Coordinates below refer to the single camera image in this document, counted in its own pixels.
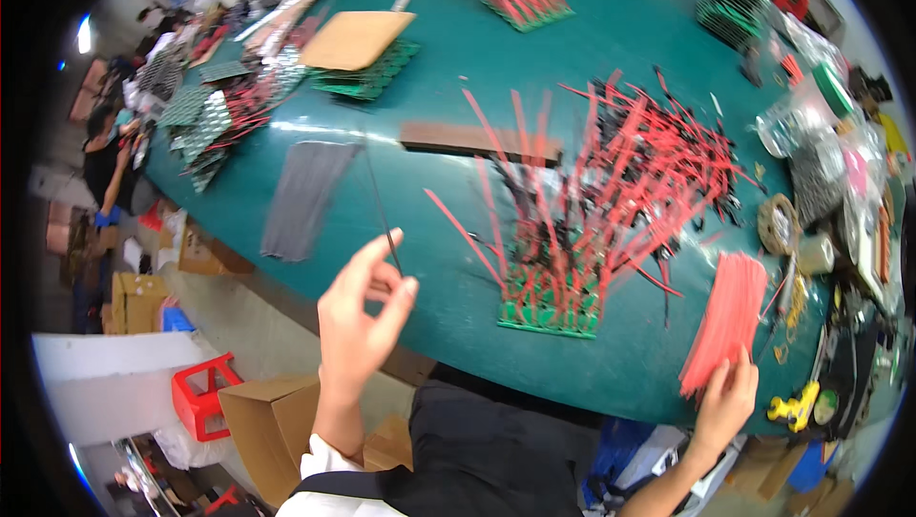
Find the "yellow tool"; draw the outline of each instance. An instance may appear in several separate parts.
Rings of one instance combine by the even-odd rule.
[[[821,373],[821,360],[825,350],[825,339],[826,329],[821,327],[821,336],[817,343],[817,351],[814,352],[814,366],[811,370],[811,376],[808,378],[808,383],[801,389],[799,397],[789,398],[787,402],[778,396],[770,400],[767,418],[772,422],[785,422],[789,424],[789,430],[795,433],[807,428],[808,419],[811,418],[811,413],[814,409],[814,402],[817,401],[817,395],[821,393],[821,384],[817,379]]]
[[[771,421],[785,421],[789,424],[789,430],[799,432],[808,426],[808,418],[811,417],[811,410],[814,408],[814,400],[821,391],[821,385],[817,381],[808,382],[801,390],[799,398],[789,398],[784,402],[781,397],[775,397],[770,401],[770,408],[767,410],[767,417]]]

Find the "red wire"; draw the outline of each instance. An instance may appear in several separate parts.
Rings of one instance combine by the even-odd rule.
[[[464,227],[462,227],[462,224],[458,222],[458,219],[456,219],[454,215],[452,215],[452,211],[449,211],[448,207],[446,207],[441,202],[441,200],[439,199],[439,197],[436,196],[435,193],[433,193],[429,189],[423,189],[423,191],[425,191],[426,195],[428,195],[429,198],[432,199],[432,202],[435,203],[436,206],[441,209],[442,213],[444,213],[445,216],[448,217],[450,221],[452,221],[452,225],[454,225],[455,228],[458,229],[458,231],[461,233],[461,236],[464,237],[464,240],[467,241],[467,244],[471,245],[471,248],[473,248],[474,252],[477,253],[477,257],[480,258],[480,260],[487,267],[487,271],[490,271],[490,274],[493,275],[494,280],[499,284],[499,288],[506,290],[506,284],[502,282],[502,280],[500,280],[499,275],[497,275],[497,272],[493,269],[493,265],[491,265],[490,261],[487,260],[487,258],[484,256],[484,253],[482,253],[480,249],[477,248],[476,243],[474,243],[474,240],[468,236],[467,231],[464,230]]]

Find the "black wire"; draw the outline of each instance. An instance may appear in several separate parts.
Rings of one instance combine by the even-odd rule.
[[[397,272],[401,276],[404,276],[404,271],[401,271],[400,261],[397,259],[397,251],[395,250],[395,241],[391,238],[391,229],[388,227],[388,221],[385,218],[385,210],[382,208],[382,198],[378,196],[378,186],[375,184],[375,174],[372,173],[372,162],[369,160],[369,141],[364,142],[365,145],[365,164],[369,167],[369,179],[372,181],[372,191],[375,193],[375,205],[378,207],[378,213],[382,215],[382,226],[385,227],[385,235],[388,237],[388,247],[391,248],[391,258],[395,259],[395,267],[397,267]]]

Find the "person's left hand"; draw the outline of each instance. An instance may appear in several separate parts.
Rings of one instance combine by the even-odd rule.
[[[398,245],[404,232],[394,228],[391,238]],[[413,277],[401,278],[385,262],[390,252],[386,236],[371,240],[350,259],[318,301],[323,394],[333,393],[345,401],[357,399],[366,381],[394,349],[413,309],[419,283]],[[378,317],[365,312],[366,300],[385,303]]]

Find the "white wall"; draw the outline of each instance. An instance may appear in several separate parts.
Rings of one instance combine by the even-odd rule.
[[[75,446],[174,424],[172,375],[213,358],[187,332],[36,334],[32,345],[62,435]]]

